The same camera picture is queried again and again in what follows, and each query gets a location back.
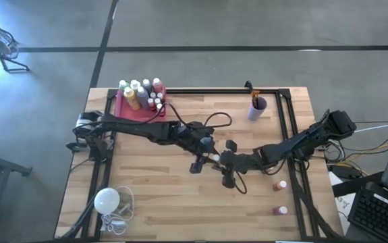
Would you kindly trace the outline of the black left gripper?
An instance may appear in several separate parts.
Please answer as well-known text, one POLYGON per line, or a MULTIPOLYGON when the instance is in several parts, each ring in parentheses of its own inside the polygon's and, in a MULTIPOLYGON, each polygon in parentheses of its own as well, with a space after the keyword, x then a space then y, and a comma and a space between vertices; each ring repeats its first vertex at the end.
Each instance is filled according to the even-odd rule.
POLYGON ((221 167, 218 161, 209 157, 219 155, 215 149, 213 132, 213 128, 207 128, 199 121, 192 121, 179 127, 179 146, 196 156, 190 166, 190 173, 200 173, 204 164, 209 164, 212 168, 221 167))

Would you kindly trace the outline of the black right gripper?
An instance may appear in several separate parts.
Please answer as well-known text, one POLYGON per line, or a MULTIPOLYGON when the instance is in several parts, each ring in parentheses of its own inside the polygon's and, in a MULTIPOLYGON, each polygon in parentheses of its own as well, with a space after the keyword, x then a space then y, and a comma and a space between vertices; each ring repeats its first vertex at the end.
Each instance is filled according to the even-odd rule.
POLYGON ((221 173, 223 175, 222 184, 226 188, 235 188, 234 173, 246 174, 248 170, 262 170, 264 165, 257 153, 236 154, 237 144, 233 140, 227 140, 226 150, 220 155, 221 173))

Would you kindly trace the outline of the large red paint bottle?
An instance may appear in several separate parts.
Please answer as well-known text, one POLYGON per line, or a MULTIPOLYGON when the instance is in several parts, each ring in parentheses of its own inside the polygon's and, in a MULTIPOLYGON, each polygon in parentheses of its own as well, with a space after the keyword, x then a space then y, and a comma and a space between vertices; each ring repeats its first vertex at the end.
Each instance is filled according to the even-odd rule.
POLYGON ((159 78, 154 78, 152 85, 156 94, 161 93, 163 96, 165 96, 165 86, 159 78))

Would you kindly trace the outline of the large purple paint bottle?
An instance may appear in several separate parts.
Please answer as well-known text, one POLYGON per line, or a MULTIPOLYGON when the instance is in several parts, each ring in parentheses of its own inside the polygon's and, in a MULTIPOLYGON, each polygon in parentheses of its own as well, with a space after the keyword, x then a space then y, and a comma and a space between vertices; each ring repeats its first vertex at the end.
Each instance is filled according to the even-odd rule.
POLYGON ((149 109, 149 104, 148 104, 149 95, 147 90, 145 90, 142 86, 139 86, 136 92, 136 96, 142 108, 149 109))

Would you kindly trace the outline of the large yellow paint bottle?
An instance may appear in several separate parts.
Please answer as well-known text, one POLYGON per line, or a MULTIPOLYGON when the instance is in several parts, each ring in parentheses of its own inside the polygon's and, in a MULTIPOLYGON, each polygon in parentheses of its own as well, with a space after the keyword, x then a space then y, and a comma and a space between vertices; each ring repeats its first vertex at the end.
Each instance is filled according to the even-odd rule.
POLYGON ((136 93, 130 87, 124 88, 123 96, 132 110, 135 111, 141 108, 141 105, 136 98, 136 93))

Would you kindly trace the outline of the lavender cup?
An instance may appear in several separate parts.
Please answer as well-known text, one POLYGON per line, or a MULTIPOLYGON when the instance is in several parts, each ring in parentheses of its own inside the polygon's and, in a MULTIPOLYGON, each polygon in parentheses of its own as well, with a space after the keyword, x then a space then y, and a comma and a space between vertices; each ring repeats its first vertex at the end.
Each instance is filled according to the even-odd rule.
POLYGON ((250 121, 255 121, 262 115, 264 110, 267 108, 267 101, 264 98, 259 97, 258 105, 259 105, 259 109, 255 109, 253 108, 252 102, 251 102, 249 111, 248 111, 248 119, 250 121))

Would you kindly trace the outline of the pink plastic bin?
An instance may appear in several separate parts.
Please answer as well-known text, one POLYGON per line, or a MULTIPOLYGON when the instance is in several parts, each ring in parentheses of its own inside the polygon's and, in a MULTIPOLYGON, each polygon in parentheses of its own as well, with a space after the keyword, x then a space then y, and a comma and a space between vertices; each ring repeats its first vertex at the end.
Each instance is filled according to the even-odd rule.
POLYGON ((136 122, 148 123, 164 122, 167 118, 166 109, 165 117, 160 117, 157 113, 157 110, 151 111, 150 109, 143 109, 142 106, 139 110, 132 110, 120 90, 116 96, 115 116, 124 119, 130 119, 136 122))

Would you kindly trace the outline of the white bulb table lamp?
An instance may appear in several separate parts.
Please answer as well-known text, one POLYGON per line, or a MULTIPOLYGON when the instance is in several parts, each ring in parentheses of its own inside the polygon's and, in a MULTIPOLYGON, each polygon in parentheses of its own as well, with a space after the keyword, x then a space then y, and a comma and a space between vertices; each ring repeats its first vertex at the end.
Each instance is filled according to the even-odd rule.
POLYGON ((101 215, 133 215, 134 205, 134 193, 127 186, 103 188, 94 198, 94 208, 101 215))

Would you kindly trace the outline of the black power box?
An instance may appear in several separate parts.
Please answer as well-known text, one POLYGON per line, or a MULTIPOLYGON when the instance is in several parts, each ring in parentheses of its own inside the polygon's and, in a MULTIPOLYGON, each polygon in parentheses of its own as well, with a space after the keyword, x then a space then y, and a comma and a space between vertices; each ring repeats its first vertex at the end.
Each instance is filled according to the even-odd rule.
POLYGON ((355 167, 348 165, 331 165, 331 172, 337 177, 347 180, 355 180, 362 177, 362 173, 355 167))

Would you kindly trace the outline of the white paper sheet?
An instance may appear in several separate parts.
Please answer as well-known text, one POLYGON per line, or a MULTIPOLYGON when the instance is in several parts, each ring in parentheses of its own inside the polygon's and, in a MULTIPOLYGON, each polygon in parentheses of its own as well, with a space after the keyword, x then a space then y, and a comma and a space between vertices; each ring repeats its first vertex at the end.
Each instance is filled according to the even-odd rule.
MULTIPOLYGON (((332 186, 342 184, 343 181, 338 178, 333 172, 329 172, 329 179, 332 186)), ((348 216, 350 214, 352 203, 355 198, 355 193, 346 194, 344 196, 335 196, 335 203, 337 205, 337 210, 339 213, 339 220, 343 229, 343 234, 346 235, 350 227, 350 222, 348 221, 348 216)))

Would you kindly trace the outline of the black desk bar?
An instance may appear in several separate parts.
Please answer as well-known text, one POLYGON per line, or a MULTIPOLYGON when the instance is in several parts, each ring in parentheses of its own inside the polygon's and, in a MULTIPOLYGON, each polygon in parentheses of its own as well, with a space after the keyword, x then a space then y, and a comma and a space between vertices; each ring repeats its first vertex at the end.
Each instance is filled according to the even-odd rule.
POLYGON ((332 186, 334 196, 340 197, 340 196, 345 196, 347 194, 355 193, 361 187, 364 187, 368 182, 373 182, 377 185, 381 185, 382 176, 383 176, 383 172, 378 172, 363 178, 358 178, 355 180, 350 180, 350 181, 342 182, 340 184, 336 184, 332 186))

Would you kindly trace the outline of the black keyboard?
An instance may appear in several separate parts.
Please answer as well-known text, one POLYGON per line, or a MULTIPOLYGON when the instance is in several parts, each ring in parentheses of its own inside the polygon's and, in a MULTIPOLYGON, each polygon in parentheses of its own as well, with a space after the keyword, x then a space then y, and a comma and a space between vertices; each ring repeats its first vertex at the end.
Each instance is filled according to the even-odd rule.
POLYGON ((388 243, 388 191, 372 182, 357 191, 348 221, 388 243))

